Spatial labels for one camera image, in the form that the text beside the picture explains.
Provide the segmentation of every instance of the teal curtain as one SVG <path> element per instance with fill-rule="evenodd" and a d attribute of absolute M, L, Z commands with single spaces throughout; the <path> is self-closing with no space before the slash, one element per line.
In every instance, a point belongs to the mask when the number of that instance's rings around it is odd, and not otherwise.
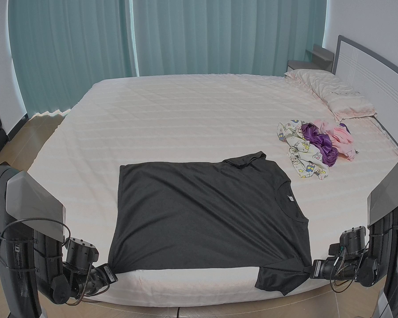
<path fill-rule="evenodd" d="M 103 79 L 184 73 L 281 76 L 321 45 L 326 0 L 9 0 L 29 115 L 73 107 Z"/>
<path fill-rule="evenodd" d="M 140 75 L 281 76 L 322 45 L 326 0 L 133 0 Z"/>
<path fill-rule="evenodd" d="M 8 23 L 30 116 L 70 109 L 103 79 L 136 75 L 126 0 L 9 0 Z"/>

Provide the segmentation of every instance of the black t-shirt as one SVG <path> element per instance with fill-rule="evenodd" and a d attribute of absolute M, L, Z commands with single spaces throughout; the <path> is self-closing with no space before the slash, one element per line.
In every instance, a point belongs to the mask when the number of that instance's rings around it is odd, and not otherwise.
<path fill-rule="evenodd" d="M 265 157 L 121 166 L 113 270 L 259 266 L 259 289 L 285 295 L 302 284 L 312 265 L 308 219 Z"/>

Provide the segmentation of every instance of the nightstand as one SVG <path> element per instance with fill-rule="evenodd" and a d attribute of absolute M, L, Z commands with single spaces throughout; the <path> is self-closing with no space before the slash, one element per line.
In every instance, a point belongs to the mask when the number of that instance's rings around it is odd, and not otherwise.
<path fill-rule="evenodd" d="M 326 50 L 325 48 L 314 44 L 312 50 L 305 50 L 305 52 L 311 56 L 311 62 L 309 61 L 287 61 L 287 71 L 298 70 L 305 68 L 308 70 L 324 70 L 331 72 L 333 68 L 334 53 Z"/>

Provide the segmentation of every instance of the floor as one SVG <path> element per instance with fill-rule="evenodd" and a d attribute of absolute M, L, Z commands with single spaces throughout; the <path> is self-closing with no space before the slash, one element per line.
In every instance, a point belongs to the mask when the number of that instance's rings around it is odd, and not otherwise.
<path fill-rule="evenodd" d="M 6 161 L 12 167 L 28 170 L 42 148 L 64 117 L 36 116 L 28 121 L 11 142 L 0 152 L 0 163 Z M 283 298 L 247 303 L 213 305 L 207 307 L 182 307 L 181 317 L 221 318 L 353 318 L 357 315 L 371 317 L 377 295 L 384 281 L 371 288 L 352 284 L 344 293 L 335 294 L 324 286 L 313 291 Z M 108 303 L 84 303 L 76 307 L 54 305 L 40 295 L 48 318 L 156 318 L 176 316 L 177 308 L 130 307 Z M 9 311 L 0 284 L 0 318 Z"/>

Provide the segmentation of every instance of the bed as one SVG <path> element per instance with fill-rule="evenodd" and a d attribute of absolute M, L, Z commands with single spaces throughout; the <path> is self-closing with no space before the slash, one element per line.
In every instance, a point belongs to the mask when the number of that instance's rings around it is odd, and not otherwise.
<path fill-rule="evenodd" d="M 292 180 L 309 219 L 312 258 L 325 259 L 342 231 L 367 222 L 367 196 L 398 162 L 398 126 L 389 116 L 395 111 L 398 122 L 398 67 L 340 36 L 334 69 L 379 115 L 344 121 L 360 153 L 353 162 L 339 158 L 323 181 L 298 178 L 276 130 L 289 119 L 333 119 L 327 106 L 284 77 L 233 74 L 101 81 L 74 106 L 28 172 L 65 205 L 72 235 L 95 244 L 102 264 L 115 231 L 120 165 L 220 162 L 263 151 Z M 256 289 L 257 274 L 258 267 L 137 270 L 118 274 L 100 300 L 176 307 L 281 296 Z M 308 279 L 290 294 L 324 284 Z"/>

